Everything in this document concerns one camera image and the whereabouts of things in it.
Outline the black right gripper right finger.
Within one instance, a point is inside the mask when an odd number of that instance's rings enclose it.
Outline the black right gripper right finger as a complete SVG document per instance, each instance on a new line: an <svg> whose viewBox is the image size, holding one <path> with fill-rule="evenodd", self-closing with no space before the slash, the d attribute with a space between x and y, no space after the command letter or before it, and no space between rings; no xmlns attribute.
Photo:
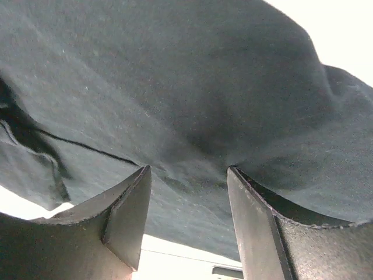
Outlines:
<svg viewBox="0 0 373 280"><path fill-rule="evenodd" d="M301 207L234 166L227 186L245 279L372 278L372 222Z"/></svg>

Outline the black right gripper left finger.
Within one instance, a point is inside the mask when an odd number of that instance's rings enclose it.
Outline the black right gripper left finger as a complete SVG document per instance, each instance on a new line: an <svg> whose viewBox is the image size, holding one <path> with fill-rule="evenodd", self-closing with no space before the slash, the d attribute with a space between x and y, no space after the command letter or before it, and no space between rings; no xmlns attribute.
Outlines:
<svg viewBox="0 0 373 280"><path fill-rule="evenodd" d="M149 208L149 166L49 219L1 215L2 279L131 279Z"/></svg>

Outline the black t shirt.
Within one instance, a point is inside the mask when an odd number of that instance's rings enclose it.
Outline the black t shirt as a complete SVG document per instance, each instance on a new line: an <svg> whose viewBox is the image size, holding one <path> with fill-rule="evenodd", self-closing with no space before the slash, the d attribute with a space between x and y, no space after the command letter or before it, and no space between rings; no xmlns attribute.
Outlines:
<svg viewBox="0 0 373 280"><path fill-rule="evenodd" d="M2 1L1 185L53 209L152 168L146 233L238 259L236 166L372 219L372 88L264 1Z"/></svg>

